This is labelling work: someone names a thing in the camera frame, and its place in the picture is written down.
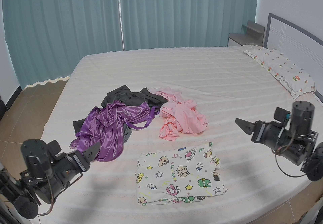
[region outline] purple strap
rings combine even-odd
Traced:
[[[147,119],[147,122],[146,124],[143,126],[143,127],[137,127],[135,125],[133,125],[132,123],[126,121],[126,124],[130,127],[130,128],[133,128],[135,130],[141,130],[141,129],[144,129],[146,128],[148,125],[150,125],[151,121],[155,118],[155,115],[158,114],[158,111],[155,112],[157,106],[153,106],[150,110],[150,113],[149,113],[149,116],[148,116],[148,119]]]

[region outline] floor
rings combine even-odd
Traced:
[[[26,88],[0,121],[1,162],[13,177],[18,179],[19,173],[26,169],[20,153],[22,142],[30,138],[41,138],[44,126],[65,84],[64,81],[57,81]],[[323,178],[312,182],[301,193],[251,223],[294,223],[314,205],[322,194]]]

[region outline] yellow star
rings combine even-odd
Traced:
[[[186,190],[192,190],[193,186],[187,185],[185,186]]]

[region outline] star print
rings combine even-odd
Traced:
[[[156,177],[161,177],[162,178],[162,174],[163,174],[164,172],[162,172],[162,173],[160,173],[159,171],[157,172],[157,173],[155,173],[155,175],[156,175]]]
[[[185,186],[186,190],[192,190],[193,186],[187,185]]]
[[[221,192],[220,188],[218,188],[218,187],[216,187],[213,191],[215,192],[215,194],[218,193],[218,192]]]

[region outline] bed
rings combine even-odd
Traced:
[[[277,25],[273,15],[269,15],[269,19],[271,25],[268,24],[265,44],[271,48],[280,45],[283,51],[286,45],[288,51],[287,41],[281,45],[281,39],[286,38],[281,35],[279,24],[290,24],[281,19]],[[303,48],[307,45],[310,50],[312,47],[304,44],[307,42],[305,39],[303,43],[298,39],[302,45],[299,46]],[[242,224],[258,218],[303,190],[310,183],[306,177],[285,176],[277,168],[270,149],[251,142],[251,136],[235,124],[236,117],[252,122],[259,119],[271,121],[276,107],[290,110],[294,101],[272,75],[243,53],[245,49],[232,46],[163,48],[84,57],[73,71],[45,125],[42,140],[50,142],[56,139],[63,151],[70,151],[68,146],[75,138],[72,121],[86,117],[94,106],[101,104],[107,92],[124,84],[132,91],[165,86],[180,89],[183,97],[197,101],[197,109],[208,117],[209,125],[204,133],[181,134],[174,142],[158,137],[164,121],[161,117],[154,119],[146,129],[134,130],[124,144],[121,156],[111,162],[92,163],[83,178],[58,197],[52,213],[41,218],[42,224]],[[320,80],[315,76],[314,80],[318,82],[318,90],[323,91]],[[315,105],[312,129],[323,133],[320,122],[323,107],[317,97],[305,93],[298,100],[310,101]],[[213,142],[212,149],[222,163],[219,173],[228,189],[226,194],[192,204],[138,205],[135,170],[141,153],[172,150],[209,141]],[[285,158],[279,157],[278,162],[289,174],[301,174],[300,166],[293,165]],[[44,203],[39,211],[45,212],[48,207]]]

